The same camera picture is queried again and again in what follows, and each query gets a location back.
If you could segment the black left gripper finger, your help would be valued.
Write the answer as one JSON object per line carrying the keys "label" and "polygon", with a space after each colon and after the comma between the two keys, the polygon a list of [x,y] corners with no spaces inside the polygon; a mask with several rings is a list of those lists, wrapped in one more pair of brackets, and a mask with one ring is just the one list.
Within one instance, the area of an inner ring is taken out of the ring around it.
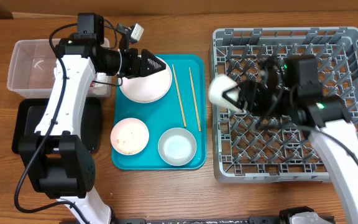
{"label": "black left gripper finger", "polygon": [[147,49],[141,51],[141,70],[165,70],[166,64]]}
{"label": "black left gripper finger", "polygon": [[151,66],[151,65],[142,65],[140,67],[140,77],[147,77],[149,75],[153,75],[157,72],[161,72],[163,70],[166,69],[166,66],[163,65],[156,65],[156,66]]}

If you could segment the white paper cup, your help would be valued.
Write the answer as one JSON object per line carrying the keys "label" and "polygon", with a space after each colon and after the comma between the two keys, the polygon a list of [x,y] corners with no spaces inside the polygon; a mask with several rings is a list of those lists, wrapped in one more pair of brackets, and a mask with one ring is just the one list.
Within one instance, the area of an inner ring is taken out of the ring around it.
{"label": "white paper cup", "polygon": [[236,113],[241,113],[244,110],[235,107],[229,100],[223,97],[223,92],[235,87],[237,83],[225,74],[219,74],[215,77],[209,86],[208,98],[209,101],[221,108],[229,109]]}

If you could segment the small pink bowl with crumbs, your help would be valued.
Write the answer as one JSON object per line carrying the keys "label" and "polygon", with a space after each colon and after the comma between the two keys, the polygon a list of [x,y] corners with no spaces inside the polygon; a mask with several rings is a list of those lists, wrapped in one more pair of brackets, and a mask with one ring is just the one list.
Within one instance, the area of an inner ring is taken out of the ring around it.
{"label": "small pink bowl with crumbs", "polygon": [[110,135],[112,148],[124,156],[133,156],[143,151],[149,137],[148,127],[137,118],[120,120],[114,125]]}

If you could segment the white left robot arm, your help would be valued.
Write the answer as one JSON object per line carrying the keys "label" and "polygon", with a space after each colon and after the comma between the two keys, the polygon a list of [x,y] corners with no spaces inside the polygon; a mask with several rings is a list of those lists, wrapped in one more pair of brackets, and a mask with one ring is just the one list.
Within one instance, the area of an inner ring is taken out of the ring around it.
{"label": "white left robot arm", "polygon": [[117,50],[104,47],[104,30],[111,23],[95,13],[80,13],[76,32],[51,44],[56,58],[55,81],[44,114],[32,134],[22,136],[17,151],[36,192],[52,205],[64,205],[80,223],[116,223],[94,182],[96,168],[81,140],[86,97],[98,73],[119,78],[147,77],[166,69],[148,50],[134,48],[144,32],[139,24],[113,27],[120,34]]}

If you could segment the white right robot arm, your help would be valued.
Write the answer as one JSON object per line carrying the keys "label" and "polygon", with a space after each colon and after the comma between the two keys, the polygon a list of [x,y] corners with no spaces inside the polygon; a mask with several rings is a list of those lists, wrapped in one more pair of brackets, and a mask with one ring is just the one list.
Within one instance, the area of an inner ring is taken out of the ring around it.
{"label": "white right robot arm", "polygon": [[302,131],[321,158],[347,221],[358,223],[358,137],[344,100],[323,94],[314,55],[289,56],[282,64],[270,56],[258,66],[260,81],[236,82],[218,75],[210,84],[210,102],[233,112],[250,112],[261,120],[289,117],[284,124],[259,123],[255,128]]}

